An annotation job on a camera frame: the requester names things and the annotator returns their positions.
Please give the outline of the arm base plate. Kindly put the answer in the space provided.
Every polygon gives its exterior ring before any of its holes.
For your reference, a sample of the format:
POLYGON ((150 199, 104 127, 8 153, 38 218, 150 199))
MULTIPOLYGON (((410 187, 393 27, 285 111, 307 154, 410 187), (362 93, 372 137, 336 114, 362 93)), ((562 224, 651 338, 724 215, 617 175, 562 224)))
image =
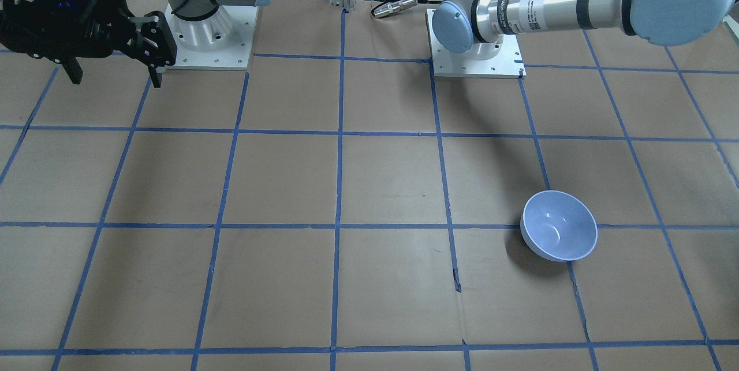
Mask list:
POLYGON ((452 53, 435 36, 434 14, 435 10, 427 10, 428 42, 435 77, 523 79, 527 76, 517 37, 502 35, 496 43, 475 43, 465 53, 452 53))
POLYGON ((185 21, 165 11, 177 57, 167 69, 248 70, 260 9, 257 6, 220 6, 203 21, 185 21))

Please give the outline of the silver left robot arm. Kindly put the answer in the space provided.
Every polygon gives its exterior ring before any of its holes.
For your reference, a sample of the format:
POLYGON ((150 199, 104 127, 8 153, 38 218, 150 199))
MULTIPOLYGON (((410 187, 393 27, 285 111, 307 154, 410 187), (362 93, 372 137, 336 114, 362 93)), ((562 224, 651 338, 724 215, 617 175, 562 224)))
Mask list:
MULTIPOLYGON (((246 70, 259 6, 271 0, 168 0, 155 35, 174 44, 165 69, 246 70)), ((618 28, 660 47, 704 37, 737 0, 396 0, 371 10, 380 20, 420 3, 436 76, 523 77, 518 35, 618 28)))

